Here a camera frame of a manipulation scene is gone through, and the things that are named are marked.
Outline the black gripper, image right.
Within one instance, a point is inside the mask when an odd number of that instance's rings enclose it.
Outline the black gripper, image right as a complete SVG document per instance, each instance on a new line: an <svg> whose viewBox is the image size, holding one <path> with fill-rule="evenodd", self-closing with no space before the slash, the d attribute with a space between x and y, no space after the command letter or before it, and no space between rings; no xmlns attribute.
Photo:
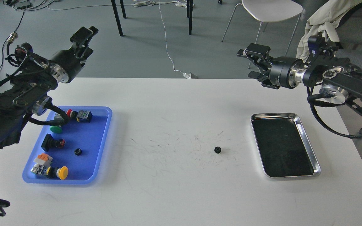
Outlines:
<svg viewBox="0 0 362 226"><path fill-rule="evenodd" d="M239 50L236 55L238 57L247 58L261 71L269 71L266 74L251 71L249 78L256 79L263 87L271 89L279 89L280 87L293 89L299 83L303 83L304 63L302 59L292 57L276 57L272 58L269 46L250 43L244 50Z"/></svg>

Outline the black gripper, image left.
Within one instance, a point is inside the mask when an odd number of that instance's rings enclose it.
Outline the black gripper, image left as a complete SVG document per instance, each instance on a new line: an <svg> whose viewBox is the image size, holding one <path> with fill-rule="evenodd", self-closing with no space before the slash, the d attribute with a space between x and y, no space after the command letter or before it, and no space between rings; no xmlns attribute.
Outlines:
<svg viewBox="0 0 362 226"><path fill-rule="evenodd" d="M51 75L59 83L70 83L82 70L86 60L94 52L89 42L99 30L96 27L81 27L69 41L72 47L56 52L49 60Z"/></svg>

